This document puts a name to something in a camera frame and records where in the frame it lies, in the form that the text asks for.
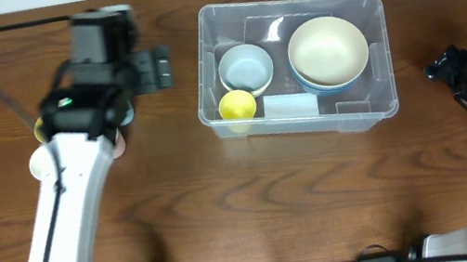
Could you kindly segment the white small bowl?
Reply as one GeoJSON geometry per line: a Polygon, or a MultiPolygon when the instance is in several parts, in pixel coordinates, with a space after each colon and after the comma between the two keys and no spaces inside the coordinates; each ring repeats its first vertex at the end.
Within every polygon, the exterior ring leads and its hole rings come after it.
{"type": "Polygon", "coordinates": [[[269,85],[272,83],[271,80],[269,80],[267,83],[265,83],[262,87],[257,88],[251,92],[252,96],[257,98],[258,96],[261,96],[269,87],[269,85]]]}

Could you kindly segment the light blue cup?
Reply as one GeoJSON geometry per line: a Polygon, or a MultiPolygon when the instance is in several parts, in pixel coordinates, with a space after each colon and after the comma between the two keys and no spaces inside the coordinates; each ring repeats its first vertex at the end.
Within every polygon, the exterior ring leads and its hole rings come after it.
{"type": "Polygon", "coordinates": [[[130,100],[127,100],[127,112],[122,120],[121,126],[129,125],[135,118],[135,109],[130,100]]]}

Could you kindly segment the yellow cup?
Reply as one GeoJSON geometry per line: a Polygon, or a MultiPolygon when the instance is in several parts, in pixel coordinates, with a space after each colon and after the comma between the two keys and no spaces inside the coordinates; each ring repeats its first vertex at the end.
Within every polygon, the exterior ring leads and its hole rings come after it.
{"type": "Polygon", "coordinates": [[[41,144],[47,142],[47,139],[45,138],[45,134],[43,133],[43,124],[44,122],[42,120],[42,117],[40,117],[35,121],[34,128],[33,128],[33,134],[41,144]]]}
{"type": "MultiPolygon", "coordinates": [[[[224,120],[248,120],[256,114],[256,99],[244,90],[227,92],[219,101],[218,110],[224,120]]],[[[227,138],[247,135],[253,127],[251,123],[235,123],[227,126],[227,138]]]]}

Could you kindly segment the pale blue small bowl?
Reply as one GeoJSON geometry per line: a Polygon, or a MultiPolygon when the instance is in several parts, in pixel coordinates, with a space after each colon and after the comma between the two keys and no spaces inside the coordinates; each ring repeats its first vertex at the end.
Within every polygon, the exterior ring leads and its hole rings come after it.
{"type": "Polygon", "coordinates": [[[251,93],[274,75],[272,58],[262,47],[241,44],[230,48],[220,59],[219,79],[228,90],[251,93]]]}

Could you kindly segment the white cup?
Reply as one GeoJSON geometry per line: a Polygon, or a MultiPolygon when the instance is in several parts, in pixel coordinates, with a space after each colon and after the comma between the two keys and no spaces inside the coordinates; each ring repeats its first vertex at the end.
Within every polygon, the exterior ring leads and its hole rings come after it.
{"type": "Polygon", "coordinates": [[[42,145],[33,152],[29,161],[29,170],[32,176],[39,181],[54,174],[53,157],[46,146],[42,145]]]}

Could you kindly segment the clear plastic storage bin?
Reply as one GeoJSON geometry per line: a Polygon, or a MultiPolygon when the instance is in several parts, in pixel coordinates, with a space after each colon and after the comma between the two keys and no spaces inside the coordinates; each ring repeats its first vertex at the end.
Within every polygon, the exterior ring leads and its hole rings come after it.
{"type": "Polygon", "coordinates": [[[279,0],[205,6],[199,12],[198,116],[220,138],[278,133],[361,132],[396,115],[395,83],[381,0],[279,0]],[[330,16],[348,20],[366,37],[370,57],[349,87],[313,94],[294,77],[288,43],[303,23],[330,16]],[[273,78],[256,98],[252,118],[226,120],[219,104],[227,93],[219,70],[233,47],[255,45],[273,62],[273,78]]]}

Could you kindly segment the dark blue bowl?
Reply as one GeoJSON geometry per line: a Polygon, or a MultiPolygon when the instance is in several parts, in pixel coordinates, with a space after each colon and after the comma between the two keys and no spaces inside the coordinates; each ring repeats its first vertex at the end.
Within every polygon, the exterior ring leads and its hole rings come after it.
{"type": "Polygon", "coordinates": [[[306,91],[309,94],[313,94],[316,96],[328,96],[328,95],[333,95],[334,93],[341,93],[342,91],[346,90],[349,87],[352,87],[355,85],[358,81],[358,78],[352,80],[350,83],[346,83],[345,85],[340,85],[340,86],[320,86],[320,85],[314,85],[308,82],[305,78],[301,77],[301,75],[293,68],[293,66],[290,67],[290,73],[294,77],[294,79],[299,82],[299,85],[301,88],[306,91]]]}

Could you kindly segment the pink cup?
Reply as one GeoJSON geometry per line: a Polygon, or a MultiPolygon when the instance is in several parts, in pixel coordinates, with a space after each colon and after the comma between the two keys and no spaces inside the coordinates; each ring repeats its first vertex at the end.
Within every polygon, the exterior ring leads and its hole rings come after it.
{"type": "Polygon", "coordinates": [[[117,130],[115,135],[116,135],[116,138],[114,139],[115,140],[115,143],[114,143],[115,149],[113,151],[113,158],[117,159],[121,155],[124,154],[124,151],[125,151],[125,148],[126,148],[126,142],[125,142],[123,134],[121,134],[120,130],[117,130]]]}

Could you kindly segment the beige bowl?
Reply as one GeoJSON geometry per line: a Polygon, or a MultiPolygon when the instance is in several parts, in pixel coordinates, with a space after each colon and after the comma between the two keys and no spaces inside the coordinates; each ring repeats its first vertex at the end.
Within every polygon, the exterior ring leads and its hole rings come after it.
{"type": "Polygon", "coordinates": [[[290,65],[308,82],[320,86],[350,83],[363,73],[369,43],[357,26],[337,17],[303,23],[288,44],[290,65]]]}

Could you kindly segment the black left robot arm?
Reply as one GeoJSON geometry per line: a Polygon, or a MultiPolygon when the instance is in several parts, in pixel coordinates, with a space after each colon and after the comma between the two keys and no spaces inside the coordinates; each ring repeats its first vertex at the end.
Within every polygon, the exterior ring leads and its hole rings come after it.
{"type": "Polygon", "coordinates": [[[28,262],[93,262],[99,205],[131,100],[173,84],[168,49],[137,51],[133,9],[107,6],[68,18],[71,58],[59,64],[29,122],[42,137],[28,262]]]}

